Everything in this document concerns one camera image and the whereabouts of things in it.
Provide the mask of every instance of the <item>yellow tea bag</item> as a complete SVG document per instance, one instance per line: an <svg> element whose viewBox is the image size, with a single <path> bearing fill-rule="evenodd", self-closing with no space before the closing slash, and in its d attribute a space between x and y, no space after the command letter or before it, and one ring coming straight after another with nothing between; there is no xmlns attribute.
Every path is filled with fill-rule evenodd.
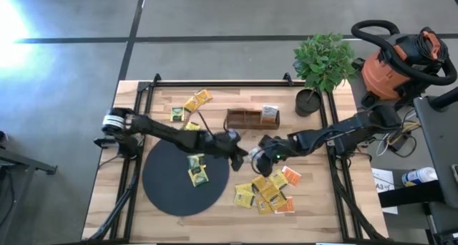
<svg viewBox="0 0 458 245"><path fill-rule="evenodd" d="M186 123L185 130L200 130L200 126L195 122Z"/></svg>
<svg viewBox="0 0 458 245"><path fill-rule="evenodd" d="M285 188L288 185L288 179L280 169L274 171L268 178L277 189Z"/></svg>
<svg viewBox="0 0 458 245"><path fill-rule="evenodd" d="M199 108L199 106L200 102L198 102L194 97L191 97L185 103L185 109L191 113L195 112Z"/></svg>
<svg viewBox="0 0 458 245"><path fill-rule="evenodd" d="M194 168L192 170L187 170L187 173L189 173L189 177L191 178L194 187L208 182L207 173L205 173L203 166Z"/></svg>
<svg viewBox="0 0 458 245"><path fill-rule="evenodd" d="M210 92L208 92L207 90L201 90L195 93L195 98L197 98L198 102L203 105L206 102L210 101L213 97L210 95Z"/></svg>
<svg viewBox="0 0 458 245"><path fill-rule="evenodd" d="M251 192L242 189L235 192L234 203L236 205L243 206L244 208L251 208L251 206L253 206L254 200L255 195Z"/></svg>
<svg viewBox="0 0 458 245"><path fill-rule="evenodd" d="M259 214L267 214L267 213L271 213L272 212L272 208L271 206L269 206L269 203L267 203L267 201L262 198L262 197L258 197L256 199L256 204L258 204L258 212Z"/></svg>
<svg viewBox="0 0 458 245"><path fill-rule="evenodd" d="M257 190L260 191L264 189L265 185L267 182L265 181L265 178L263 176L258 176L254 178L251 183L253 184L253 187Z"/></svg>
<svg viewBox="0 0 458 245"><path fill-rule="evenodd" d="M267 183L259 193L262 195L262 197L269 201L271 200L275 195L279 194L280 191L272 184L272 183Z"/></svg>
<svg viewBox="0 0 458 245"><path fill-rule="evenodd" d="M287 203L288 201L281 191L269 200L269 205L273 211L278 210L280 207L286 205Z"/></svg>
<svg viewBox="0 0 458 245"><path fill-rule="evenodd" d="M238 190L244 190L244 191L254 193L254 187L252 183L244 183L244 184L235 185L235 192L237 192Z"/></svg>

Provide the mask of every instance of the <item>green plant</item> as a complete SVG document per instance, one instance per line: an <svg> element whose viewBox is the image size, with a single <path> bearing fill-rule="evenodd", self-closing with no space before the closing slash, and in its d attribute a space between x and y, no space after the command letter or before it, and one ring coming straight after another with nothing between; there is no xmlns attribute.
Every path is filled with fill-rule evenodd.
<svg viewBox="0 0 458 245"><path fill-rule="evenodd" d="M305 86L332 92L342 80L356 76L351 61L354 51L340 34L316 34L294 49L297 76Z"/></svg>

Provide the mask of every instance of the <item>vacuum hose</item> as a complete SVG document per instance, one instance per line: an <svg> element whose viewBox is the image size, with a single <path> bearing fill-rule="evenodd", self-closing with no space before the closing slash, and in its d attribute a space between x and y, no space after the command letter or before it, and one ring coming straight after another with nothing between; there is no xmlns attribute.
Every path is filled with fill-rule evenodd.
<svg viewBox="0 0 458 245"><path fill-rule="evenodd" d="M445 77L429 75L425 72L416 70L410 67L408 64L406 64L401 59L401 57L396 53L393 46L390 43L388 43L385 39L360 30L365 27L382 27L387 29L391 35L399 33L398 27L390 21L386 20L365 20L356 23L351 28L351 33L355 37L375 44L376 46L380 47L382 50L387 52L388 55L391 57L387 58L389 63L397 67L406 76L429 83L431 85L450 85L453 82L455 82L455 80L457 80L457 70L455 69L449 57L447 57L444 60L444 63L442 64L442 69L444 70Z"/></svg>

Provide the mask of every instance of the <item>black hose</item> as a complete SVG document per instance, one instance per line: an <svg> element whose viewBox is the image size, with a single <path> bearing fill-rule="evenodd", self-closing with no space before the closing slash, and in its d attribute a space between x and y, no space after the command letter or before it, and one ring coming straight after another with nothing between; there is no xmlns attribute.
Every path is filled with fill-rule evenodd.
<svg viewBox="0 0 458 245"><path fill-rule="evenodd" d="M442 109L454 102L458 101L458 87L455 87L453 90L446 92L445 94L434 98L429 101L429 104L434 109Z"/></svg>
<svg viewBox="0 0 458 245"><path fill-rule="evenodd" d="M401 57L396 53L393 46L390 43L388 43L385 39L360 30L365 27L382 27L388 29L390 33L399 33L399 30L396 27L396 25L386 20L365 20L354 24L351 28L351 33L355 37L375 44L376 46L380 47L382 50L387 52L390 56L390 58L387 58L389 63L399 68L402 74L405 74L408 77L420 80L422 82L426 82L431 85L450 85L453 82L455 82L455 80L457 80L457 71L453 66L452 62L450 61L450 58L447 58L444 61L444 64L442 64L442 69L444 70L445 77L429 75L425 72L416 70L410 67L408 64L406 64L401 59Z"/></svg>

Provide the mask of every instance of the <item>black round platform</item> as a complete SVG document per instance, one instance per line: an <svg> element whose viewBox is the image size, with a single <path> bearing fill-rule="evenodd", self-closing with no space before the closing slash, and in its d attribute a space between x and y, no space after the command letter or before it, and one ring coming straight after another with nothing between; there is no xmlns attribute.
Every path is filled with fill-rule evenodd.
<svg viewBox="0 0 458 245"><path fill-rule="evenodd" d="M205 155L209 182L194 187L187 173L188 155L161 140L150 151L143 168L147 197L158 209L174 216L190 216L211 207L229 179L229 162Z"/></svg>

